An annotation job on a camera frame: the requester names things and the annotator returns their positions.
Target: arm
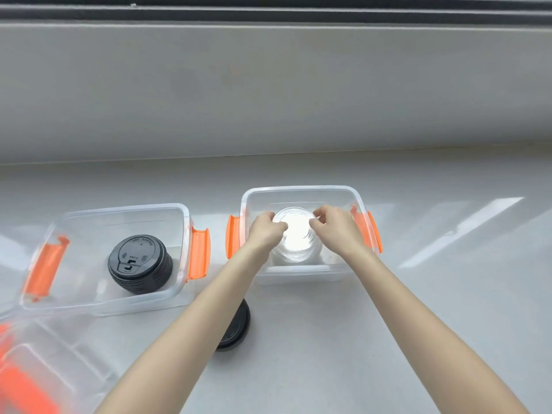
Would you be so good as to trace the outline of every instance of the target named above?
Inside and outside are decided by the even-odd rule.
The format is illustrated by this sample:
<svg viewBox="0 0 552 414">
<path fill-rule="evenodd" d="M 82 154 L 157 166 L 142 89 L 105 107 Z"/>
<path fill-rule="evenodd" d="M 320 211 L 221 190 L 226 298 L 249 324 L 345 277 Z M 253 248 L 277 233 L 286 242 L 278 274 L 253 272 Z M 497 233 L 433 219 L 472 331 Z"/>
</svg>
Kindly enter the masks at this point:
<svg viewBox="0 0 552 414">
<path fill-rule="evenodd" d="M 360 278 L 441 412 L 528 413 L 513 392 L 366 247 L 350 214 L 323 206 L 311 227 Z"/>
<path fill-rule="evenodd" d="M 134 362 L 96 414 L 176 414 L 215 352 L 253 277 L 287 229 L 266 212 L 218 276 Z"/>
</svg>

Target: person's left hand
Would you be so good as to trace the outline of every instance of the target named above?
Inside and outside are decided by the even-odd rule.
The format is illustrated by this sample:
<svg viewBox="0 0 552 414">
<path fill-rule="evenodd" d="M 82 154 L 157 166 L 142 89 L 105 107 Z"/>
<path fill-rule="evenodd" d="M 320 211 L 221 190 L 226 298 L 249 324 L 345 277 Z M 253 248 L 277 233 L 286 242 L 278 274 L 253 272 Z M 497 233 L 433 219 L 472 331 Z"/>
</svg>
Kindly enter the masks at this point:
<svg viewBox="0 0 552 414">
<path fill-rule="evenodd" d="M 245 243 L 267 253 L 276 247 L 284 236 L 284 231 L 288 229 L 288 224 L 272 222 L 272 218 L 274 212 L 263 212 L 257 216 L 249 228 L 249 236 Z"/>
</svg>

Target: forearm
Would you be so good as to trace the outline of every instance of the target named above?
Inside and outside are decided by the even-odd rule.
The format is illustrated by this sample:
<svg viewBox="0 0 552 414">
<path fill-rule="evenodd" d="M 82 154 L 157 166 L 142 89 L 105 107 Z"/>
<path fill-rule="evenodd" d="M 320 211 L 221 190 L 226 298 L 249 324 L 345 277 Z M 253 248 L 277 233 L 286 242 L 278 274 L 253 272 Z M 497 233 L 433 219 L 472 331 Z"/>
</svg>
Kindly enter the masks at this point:
<svg viewBox="0 0 552 414">
<path fill-rule="evenodd" d="M 134 362 L 96 413 L 180 412 L 266 261 L 264 253 L 246 243 Z"/>
<path fill-rule="evenodd" d="M 528 412 L 485 362 L 371 250 L 355 250 L 346 261 L 441 412 Z"/>
</svg>

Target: hand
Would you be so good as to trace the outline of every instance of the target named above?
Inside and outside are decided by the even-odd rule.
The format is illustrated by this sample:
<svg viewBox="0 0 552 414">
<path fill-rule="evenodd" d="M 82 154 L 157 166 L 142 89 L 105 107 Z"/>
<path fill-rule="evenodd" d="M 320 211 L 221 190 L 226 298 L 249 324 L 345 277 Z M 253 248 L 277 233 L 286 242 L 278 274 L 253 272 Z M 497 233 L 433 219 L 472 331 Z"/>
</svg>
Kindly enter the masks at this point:
<svg viewBox="0 0 552 414">
<path fill-rule="evenodd" d="M 284 231 L 288 229 L 285 222 L 272 222 L 274 212 L 263 212 L 255 218 L 249 228 L 246 244 L 260 248 L 269 253 L 280 243 Z"/>
<path fill-rule="evenodd" d="M 334 253 L 345 257 L 364 246 L 364 240 L 353 216 L 344 209 L 324 205 L 315 210 L 309 224 L 322 243 Z"/>
</svg>

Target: plastic storage box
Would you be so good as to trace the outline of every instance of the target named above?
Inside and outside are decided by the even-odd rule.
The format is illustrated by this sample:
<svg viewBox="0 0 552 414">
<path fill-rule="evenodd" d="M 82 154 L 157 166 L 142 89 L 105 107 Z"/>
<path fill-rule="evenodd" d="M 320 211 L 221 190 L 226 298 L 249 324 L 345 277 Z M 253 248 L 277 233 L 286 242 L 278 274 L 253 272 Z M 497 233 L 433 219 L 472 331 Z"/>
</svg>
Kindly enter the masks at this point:
<svg viewBox="0 0 552 414">
<path fill-rule="evenodd" d="M 0 412 L 92 414 L 118 376 L 74 331 L 0 325 Z"/>
<path fill-rule="evenodd" d="M 108 271 L 108 257 L 127 237 L 150 235 L 166 247 L 173 261 L 166 284 L 156 292 L 134 295 L 119 286 Z M 193 228 L 181 204 L 103 208 L 72 212 L 51 225 L 32 259 L 22 292 L 10 314 L 51 313 L 112 315 L 175 306 L 194 298 L 188 280 L 203 278 L 209 266 L 209 230 Z"/>
<path fill-rule="evenodd" d="M 261 187 L 245 192 L 239 216 L 230 216 L 226 227 L 226 256 L 233 254 L 245 243 L 253 220 L 264 211 L 274 213 L 291 206 L 314 211 L 323 204 L 339 206 L 350 211 L 362 232 L 364 242 L 376 254 L 383 251 L 382 242 L 371 213 L 367 212 L 358 192 L 348 186 L 283 186 Z M 260 284 L 294 281 L 340 280 L 350 268 L 335 253 L 322 247 L 313 264 L 279 264 L 273 257 L 257 274 Z"/>
</svg>

